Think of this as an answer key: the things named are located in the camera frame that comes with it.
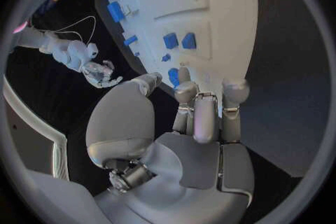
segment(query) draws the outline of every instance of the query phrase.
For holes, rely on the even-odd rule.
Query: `black floor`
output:
[[[44,29],[58,29],[87,15],[96,15],[94,0],[61,0],[44,17],[35,18],[34,24]],[[100,51],[97,61],[111,59],[116,66],[115,76],[123,76],[125,80],[137,76],[116,48],[104,24],[96,17],[92,41]],[[74,29],[87,40],[91,23],[83,22]],[[109,186],[108,174],[90,161],[85,132],[93,108],[109,89],[96,89],[83,75],[68,70],[51,56],[25,48],[16,48],[10,55],[7,78],[20,98],[38,116],[67,136],[70,179],[85,186],[92,195],[104,191]],[[155,107],[157,137],[171,130],[178,104],[160,89],[150,99]],[[250,154],[255,169],[255,197],[241,223],[254,223],[266,215],[299,181],[256,153],[250,151]]]

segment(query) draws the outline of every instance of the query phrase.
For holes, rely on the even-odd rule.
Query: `white surface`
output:
[[[37,117],[15,94],[5,76],[3,82],[3,95],[15,113],[32,129],[54,142],[53,176],[55,178],[69,180],[67,139],[65,135]]]
[[[223,78],[245,77],[253,51],[258,0],[109,0],[118,1],[126,18],[121,20],[124,37],[136,35],[130,45],[140,53],[147,72],[160,72],[172,86],[170,68],[181,63],[190,70],[201,91],[213,91],[221,104]],[[166,49],[163,36],[175,32],[179,47]],[[197,49],[182,48],[181,41],[195,33]],[[162,62],[169,53],[171,60]]]

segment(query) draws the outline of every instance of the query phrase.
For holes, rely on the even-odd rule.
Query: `robotic arm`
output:
[[[86,46],[79,40],[60,39],[53,32],[43,33],[27,27],[22,31],[17,45],[52,54],[57,62],[63,63],[78,73],[83,73],[87,81],[96,88],[112,87],[123,79],[122,77],[111,79],[115,69],[111,61],[105,60],[103,65],[92,61],[98,55],[98,48],[94,43]]]

